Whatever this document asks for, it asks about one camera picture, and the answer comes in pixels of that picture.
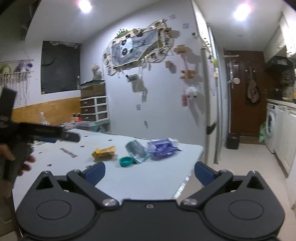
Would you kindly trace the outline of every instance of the purple plush toy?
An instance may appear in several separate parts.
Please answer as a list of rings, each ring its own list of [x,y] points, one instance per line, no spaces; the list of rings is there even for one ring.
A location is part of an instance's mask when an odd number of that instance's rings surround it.
[[[15,68],[14,72],[28,72],[30,71],[30,68],[33,67],[32,62],[25,62],[21,61],[19,62],[18,66]]]

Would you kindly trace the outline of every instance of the range hood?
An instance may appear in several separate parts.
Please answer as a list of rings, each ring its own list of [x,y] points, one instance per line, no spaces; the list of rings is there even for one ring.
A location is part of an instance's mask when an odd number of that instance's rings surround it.
[[[292,69],[293,63],[286,57],[274,56],[271,60],[266,63],[267,71],[276,71],[282,73],[287,69]]]

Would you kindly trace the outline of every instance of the screw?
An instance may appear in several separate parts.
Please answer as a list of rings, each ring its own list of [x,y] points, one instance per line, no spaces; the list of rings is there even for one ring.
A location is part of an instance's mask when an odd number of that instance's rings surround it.
[[[102,201],[102,204],[106,207],[113,207],[117,205],[117,201],[113,198],[107,198]]]
[[[197,203],[198,203],[197,200],[194,198],[186,198],[183,201],[183,204],[186,206],[195,206]]]
[[[154,205],[153,204],[147,204],[146,208],[154,208]]]

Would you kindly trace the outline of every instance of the washing machine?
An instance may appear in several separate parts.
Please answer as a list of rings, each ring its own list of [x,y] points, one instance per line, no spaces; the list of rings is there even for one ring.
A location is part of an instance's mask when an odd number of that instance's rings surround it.
[[[271,153],[275,153],[275,140],[277,121],[276,116],[278,113],[278,106],[276,104],[267,103],[267,115],[266,115],[266,137],[265,144]]]

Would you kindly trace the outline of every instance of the ceiling light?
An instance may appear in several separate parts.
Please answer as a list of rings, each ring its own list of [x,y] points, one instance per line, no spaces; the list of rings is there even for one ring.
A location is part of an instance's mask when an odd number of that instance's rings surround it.
[[[80,7],[81,11],[85,13],[91,10],[91,4],[88,0],[80,0],[78,6]]]
[[[237,10],[234,12],[233,16],[238,21],[244,21],[250,12],[251,12],[250,6],[246,3],[243,3],[237,7]]]

